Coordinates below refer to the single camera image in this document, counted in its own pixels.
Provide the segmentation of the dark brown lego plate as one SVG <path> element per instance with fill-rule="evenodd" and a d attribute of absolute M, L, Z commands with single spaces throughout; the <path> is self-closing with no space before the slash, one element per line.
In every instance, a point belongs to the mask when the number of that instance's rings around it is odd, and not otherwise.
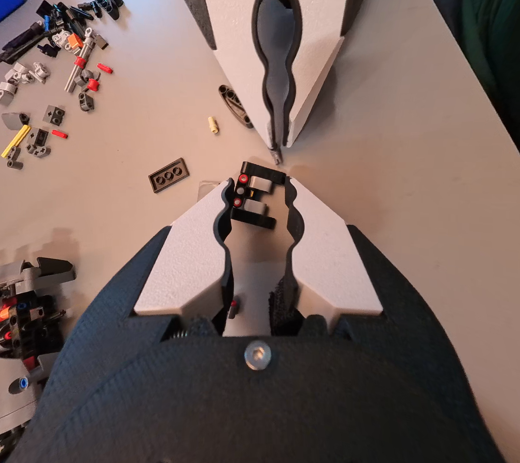
<path fill-rule="evenodd" d="M 187 178 L 189 170 L 184 160 L 181 158 L 173 163 L 159 169 L 153 174 L 148 175 L 153 193 L 157 194 Z"/>

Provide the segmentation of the black lego subassembly red pins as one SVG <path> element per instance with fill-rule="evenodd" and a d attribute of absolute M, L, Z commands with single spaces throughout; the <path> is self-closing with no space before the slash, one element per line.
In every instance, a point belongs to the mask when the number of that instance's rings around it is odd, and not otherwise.
<path fill-rule="evenodd" d="M 286 174 L 244 161 L 235 184 L 230 217 L 252 226 L 273 230 L 276 219 L 268 215 L 262 201 L 264 194 L 272 193 L 275 185 L 284 186 Z"/>

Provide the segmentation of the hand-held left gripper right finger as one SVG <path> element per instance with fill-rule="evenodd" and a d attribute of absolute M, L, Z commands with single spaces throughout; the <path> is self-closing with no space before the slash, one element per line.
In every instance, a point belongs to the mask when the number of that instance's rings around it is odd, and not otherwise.
<path fill-rule="evenodd" d="M 284 302 L 304 318 L 336 326 L 342 315 L 378 317 L 383 307 L 350 230 L 338 214 L 294 177 L 285 180 L 287 252 Z"/>

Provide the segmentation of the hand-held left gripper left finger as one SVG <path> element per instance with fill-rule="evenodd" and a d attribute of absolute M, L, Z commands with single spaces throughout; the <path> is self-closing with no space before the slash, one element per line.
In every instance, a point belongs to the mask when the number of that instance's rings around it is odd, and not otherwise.
<path fill-rule="evenodd" d="M 232 178 L 182 214 L 166 240 L 137 299 L 140 316 L 178 315 L 183 321 L 226 315 L 233 299 L 231 256 Z"/>

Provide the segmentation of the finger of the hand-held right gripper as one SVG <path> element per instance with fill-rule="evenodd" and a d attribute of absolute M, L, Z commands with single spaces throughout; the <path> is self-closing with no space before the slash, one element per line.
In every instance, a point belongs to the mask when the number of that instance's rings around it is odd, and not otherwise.
<path fill-rule="evenodd" d="M 296 1 L 293 43 L 297 50 L 291 63 L 295 94 L 287 98 L 290 111 L 286 147 L 291 147 L 302 131 L 343 43 L 347 0 Z"/>
<path fill-rule="evenodd" d="M 277 148 L 275 119 L 267 94 L 269 65 L 258 37 L 262 0 L 205 0 L 215 39 L 215 57 L 254 128 Z"/>

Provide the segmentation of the scattered loose lego pieces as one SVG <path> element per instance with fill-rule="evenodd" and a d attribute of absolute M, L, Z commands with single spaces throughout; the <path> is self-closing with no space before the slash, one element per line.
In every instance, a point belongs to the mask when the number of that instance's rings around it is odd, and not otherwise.
<path fill-rule="evenodd" d="M 92 111 L 95 108 L 92 93 L 98 91 L 101 72 L 111 74 L 113 69 L 102 63 L 98 63 L 94 71 L 87 68 L 93 51 L 96 48 L 104 50 L 108 46 L 107 41 L 88 23 L 102 18 L 104 14 L 114 21 L 118 20 L 123 5 L 123 0 L 89 0 L 77 5 L 63 2 L 51 4 L 43 0 L 36 10 L 38 20 L 1 47 L 1 63 L 10 66 L 1 78 L 1 109 L 8 108 L 13 102 L 20 85 L 45 84 L 48 81 L 50 70 L 42 62 L 35 61 L 32 67 L 20 62 L 26 53 L 37 48 L 46 57 L 56 58 L 60 51 L 66 51 L 74 58 L 64 90 L 73 94 L 79 89 L 79 108 L 86 113 Z M 23 149 L 35 158 L 48 156 L 51 152 L 47 144 L 49 135 L 68 138 L 67 133 L 59 130 L 65 114 L 65 109 L 48 105 L 42 117 L 42 122 L 50 125 L 47 129 L 33 127 L 26 113 L 3 113 L 1 122 L 16 134 L 1 153 L 1 161 L 8 168 L 21 170 L 23 162 L 19 156 Z"/>

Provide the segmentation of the partly built lego car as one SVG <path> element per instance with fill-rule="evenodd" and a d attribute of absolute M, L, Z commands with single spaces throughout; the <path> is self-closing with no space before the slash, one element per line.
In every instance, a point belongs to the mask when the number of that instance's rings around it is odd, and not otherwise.
<path fill-rule="evenodd" d="M 73 264 L 55 258 L 1 266 L 1 460 L 35 414 L 64 340 L 66 315 L 43 291 L 75 279 Z"/>

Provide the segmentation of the black curved lego panel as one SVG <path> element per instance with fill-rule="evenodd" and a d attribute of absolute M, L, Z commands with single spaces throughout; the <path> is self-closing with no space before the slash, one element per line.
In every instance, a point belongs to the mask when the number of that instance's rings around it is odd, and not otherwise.
<path fill-rule="evenodd" d="M 229 86 L 222 84 L 218 88 L 218 92 L 223 99 L 226 107 L 231 111 L 232 115 L 240 122 L 245 128 L 253 129 L 254 126 L 247 115 L 242 103 L 240 102 L 235 91 Z"/>

